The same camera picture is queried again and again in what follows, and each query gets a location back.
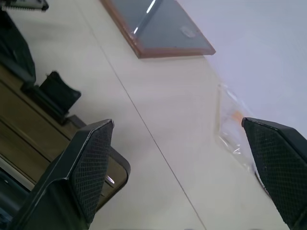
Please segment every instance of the plastic bag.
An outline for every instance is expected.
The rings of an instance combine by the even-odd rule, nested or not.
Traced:
[[[241,126],[243,117],[251,112],[226,85],[219,85],[218,139],[247,171],[255,173],[256,165],[248,139]]]

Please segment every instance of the tile grout line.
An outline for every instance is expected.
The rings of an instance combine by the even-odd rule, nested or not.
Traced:
[[[124,84],[123,84],[123,83],[122,83],[122,81],[120,80],[120,78],[119,78],[118,74],[116,73],[116,71],[115,71],[115,69],[114,69],[113,65],[111,64],[111,62],[110,62],[109,58],[107,57],[107,55],[106,55],[105,51],[103,50],[102,46],[99,44],[99,41],[98,41],[98,39],[97,39],[97,37],[96,37],[96,35],[95,35],[95,33],[94,33],[94,30],[93,30],[92,26],[90,25],[90,23],[89,23],[89,22],[88,22],[88,20],[86,19],[85,15],[83,14],[82,10],[80,9],[79,4],[78,4],[77,2],[75,2],[75,4],[76,4],[76,6],[77,6],[77,8],[78,8],[78,10],[79,10],[79,12],[80,12],[80,14],[82,15],[83,19],[85,20],[86,24],[87,24],[87,25],[88,25],[88,27],[90,28],[91,34],[94,36],[94,38],[95,38],[95,40],[96,40],[96,42],[97,42],[97,44],[98,44],[98,46],[99,46],[100,50],[101,50],[101,51],[103,52],[103,54],[105,55],[106,60],[107,60],[107,62],[109,63],[110,67],[112,68],[112,71],[114,72],[114,74],[115,74],[115,76],[116,76],[117,80],[119,81],[119,83],[120,83],[120,85],[123,87],[123,89],[125,90],[125,92],[126,92],[127,96],[129,97],[129,100],[130,100],[130,101],[131,101],[131,103],[133,104],[133,106],[134,106],[134,108],[135,108],[136,112],[138,113],[139,117],[141,118],[142,122],[144,123],[144,125],[145,125],[145,127],[146,127],[147,131],[149,132],[150,136],[152,137],[152,139],[153,139],[153,141],[154,141],[155,145],[158,147],[158,149],[159,149],[159,151],[160,151],[160,153],[161,153],[161,155],[162,155],[163,159],[164,159],[164,160],[165,160],[165,162],[167,163],[167,165],[168,165],[169,169],[171,170],[171,172],[172,172],[173,176],[175,177],[176,181],[178,182],[178,184],[179,184],[179,186],[180,186],[181,190],[183,191],[184,195],[186,196],[186,198],[188,199],[188,201],[189,201],[190,205],[192,206],[192,208],[193,208],[194,212],[196,213],[197,218],[198,218],[198,219],[199,219],[199,221],[201,222],[201,224],[202,224],[202,226],[204,227],[204,229],[205,229],[205,230],[207,230],[207,228],[206,228],[206,226],[204,225],[203,221],[201,220],[201,218],[200,218],[200,216],[199,216],[198,212],[196,211],[196,208],[193,206],[193,204],[192,204],[191,200],[189,199],[189,197],[188,197],[188,195],[187,195],[186,191],[185,191],[185,190],[184,190],[184,188],[182,187],[182,185],[181,185],[181,183],[180,183],[179,179],[177,178],[177,176],[175,175],[175,173],[174,173],[173,169],[171,168],[171,166],[170,166],[170,165],[169,165],[169,163],[167,162],[167,160],[166,160],[166,158],[165,158],[164,154],[162,153],[162,151],[161,151],[160,147],[158,146],[158,144],[157,144],[157,142],[155,141],[155,139],[154,139],[154,137],[153,137],[152,133],[150,132],[150,130],[149,130],[149,128],[148,128],[148,126],[146,125],[146,123],[145,123],[144,119],[142,118],[142,116],[141,116],[141,114],[140,114],[139,110],[137,109],[136,105],[134,104],[133,100],[131,99],[130,95],[128,94],[128,91],[126,90],[126,88],[125,88]]]

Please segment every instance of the wooden frame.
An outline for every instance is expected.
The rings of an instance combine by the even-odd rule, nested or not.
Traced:
[[[115,8],[111,0],[100,0],[105,7],[106,11],[109,13],[116,26],[127,40],[134,53],[138,58],[165,58],[165,57],[181,57],[181,56],[202,56],[202,55],[213,55],[215,54],[215,49],[203,36],[203,39],[208,43],[209,49],[205,48],[144,48],[138,38],[131,33],[131,29],[126,24],[124,18],[120,15],[118,10]],[[175,1],[180,8],[184,11],[181,5]],[[190,21],[196,26],[193,20],[185,12]]]

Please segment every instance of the black mesh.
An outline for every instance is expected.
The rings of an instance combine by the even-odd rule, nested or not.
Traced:
[[[110,122],[93,132],[72,172],[72,187],[88,223],[94,219],[105,180],[112,130]]]
[[[260,178],[284,222],[294,226],[307,207],[307,164],[278,129],[244,121]]]

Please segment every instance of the beige tile floor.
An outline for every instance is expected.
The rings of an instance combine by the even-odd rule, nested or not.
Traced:
[[[203,57],[138,60],[98,0],[11,11],[36,63],[82,92],[71,113],[115,122],[128,184],[92,230],[285,230],[255,178],[214,137],[219,78]]]

